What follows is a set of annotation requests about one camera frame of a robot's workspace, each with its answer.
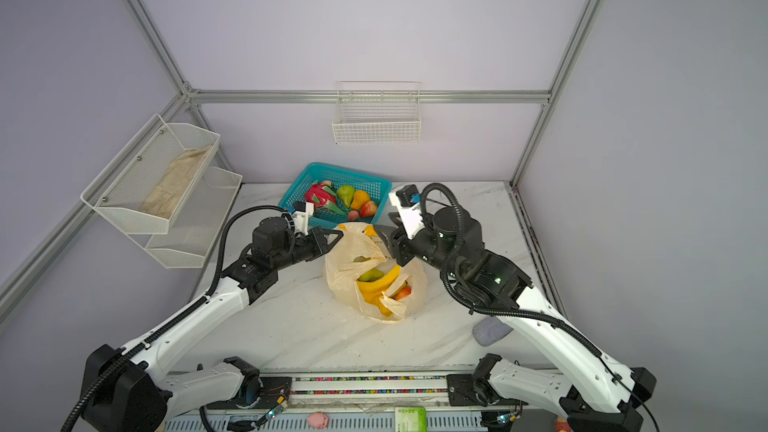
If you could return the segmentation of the beige plastic bag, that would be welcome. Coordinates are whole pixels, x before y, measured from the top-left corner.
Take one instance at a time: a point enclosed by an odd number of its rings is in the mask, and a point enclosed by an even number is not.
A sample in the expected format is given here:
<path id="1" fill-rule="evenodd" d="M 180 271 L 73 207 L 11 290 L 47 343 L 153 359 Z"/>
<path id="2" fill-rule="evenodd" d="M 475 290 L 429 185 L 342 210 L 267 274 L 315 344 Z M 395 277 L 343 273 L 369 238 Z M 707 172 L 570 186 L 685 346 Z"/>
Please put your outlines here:
<path id="1" fill-rule="evenodd" d="M 370 224 L 335 227 L 341 240 L 325 256 L 324 277 L 335 299 L 380 323 L 399 323 L 424 303 L 427 275 L 416 260 L 401 266 Z"/>

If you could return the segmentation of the yellow banana bunch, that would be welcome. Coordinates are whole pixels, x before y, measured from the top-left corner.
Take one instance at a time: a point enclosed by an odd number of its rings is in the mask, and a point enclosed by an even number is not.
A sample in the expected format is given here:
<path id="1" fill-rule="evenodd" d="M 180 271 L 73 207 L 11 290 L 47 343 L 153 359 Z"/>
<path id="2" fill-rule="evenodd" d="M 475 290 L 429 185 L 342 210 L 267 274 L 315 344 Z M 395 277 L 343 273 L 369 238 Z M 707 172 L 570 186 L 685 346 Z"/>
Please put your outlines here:
<path id="1" fill-rule="evenodd" d="M 381 302 L 381 299 L 384 296 L 394 299 L 394 295 L 400 288 L 403 287 L 403 285 L 401 285 L 394 292 L 387 293 L 387 290 L 400 276 L 400 271 L 401 267 L 399 265 L 395 265 L 389 272 L 385 272 L 386 275 L 383 278 L 376 282 L 363 283 L 359 282 L 357 279 L 358 289 L 361 292 L 365 302 L 371 305 L 375 305 L 384 317 L 390 317 L 392 315 L 392 311 Z"/>

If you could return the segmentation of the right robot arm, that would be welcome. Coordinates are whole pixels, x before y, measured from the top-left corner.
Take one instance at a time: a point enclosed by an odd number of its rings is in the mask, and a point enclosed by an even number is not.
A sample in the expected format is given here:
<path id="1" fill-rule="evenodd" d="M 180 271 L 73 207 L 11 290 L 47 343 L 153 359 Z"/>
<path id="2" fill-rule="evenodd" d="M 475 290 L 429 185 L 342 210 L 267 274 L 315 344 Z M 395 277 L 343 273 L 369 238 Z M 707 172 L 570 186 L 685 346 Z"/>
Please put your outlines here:
<path id="1" fill-rule="evenodd" d="M 504 400 L 564 418 L 574 431 L 639 431 L 652 415 L 655 376 L 611 358 L 582 334 L 512 260 L 486 248 L 482 227 L 442 183 L 389 194 L 392 226 L 383 240 L 400 265 L 418 259 L 438 270 L 448 295 L 471 314 L 496 317 L 555 367 L 546 373 L 498 354 L 468 380 L 481 406 Z"/>

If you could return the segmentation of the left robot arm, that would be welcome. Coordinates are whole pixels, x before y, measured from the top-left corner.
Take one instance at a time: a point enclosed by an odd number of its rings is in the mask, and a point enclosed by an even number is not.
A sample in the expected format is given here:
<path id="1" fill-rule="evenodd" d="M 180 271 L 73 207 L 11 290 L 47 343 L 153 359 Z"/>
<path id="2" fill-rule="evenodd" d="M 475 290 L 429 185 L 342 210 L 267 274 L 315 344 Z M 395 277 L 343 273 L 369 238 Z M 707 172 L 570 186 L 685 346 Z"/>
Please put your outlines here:
<path id="1" fill-rule="evenodd" d="M 217 259 L 210 286 L 191 304 L 119 348 L 103 345 L 90 354 L 63 430 L 84 419 L 98 431 L 154 431 L 216 402 L 251 408 L 276 398 L 265 391 L 259 369 L 237 356 L 181 375 L 172 372 L 203 338 L 262 297 L 281 270 L 325 256 L 343 237 L 340 230 L 310 227 L 306 208 L 270 210 L 230 265 Z"/>

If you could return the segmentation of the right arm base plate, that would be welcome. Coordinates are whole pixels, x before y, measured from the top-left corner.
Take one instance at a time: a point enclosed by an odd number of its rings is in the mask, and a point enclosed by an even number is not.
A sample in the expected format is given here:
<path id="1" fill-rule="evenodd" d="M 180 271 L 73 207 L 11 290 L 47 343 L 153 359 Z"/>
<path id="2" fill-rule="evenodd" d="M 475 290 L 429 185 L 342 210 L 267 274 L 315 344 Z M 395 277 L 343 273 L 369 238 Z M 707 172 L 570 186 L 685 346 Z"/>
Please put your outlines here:
<path id="1" fill-rule="evenodd" d="M 526 402 L 502 398 L 489 387 L 475 387 L 471 374 L 449 374 L 446 377 L 448 402 L 452 407 L 517 407 Z"/>

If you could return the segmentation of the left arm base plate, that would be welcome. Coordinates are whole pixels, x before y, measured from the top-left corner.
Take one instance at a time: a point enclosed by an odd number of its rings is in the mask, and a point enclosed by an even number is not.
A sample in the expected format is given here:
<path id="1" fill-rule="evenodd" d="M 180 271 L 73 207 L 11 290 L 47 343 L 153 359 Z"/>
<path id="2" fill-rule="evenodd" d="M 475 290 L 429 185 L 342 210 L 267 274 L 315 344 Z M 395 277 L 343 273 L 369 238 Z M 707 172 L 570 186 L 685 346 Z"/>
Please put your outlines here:
<path id="1" fill-rule="evenodd" d="M 290 395 L 293 379 L 289 376 L 260 376 L 245 381 L 242 395 L 237 400 L 241 409 L 271 409 L 279 398 Z"/>

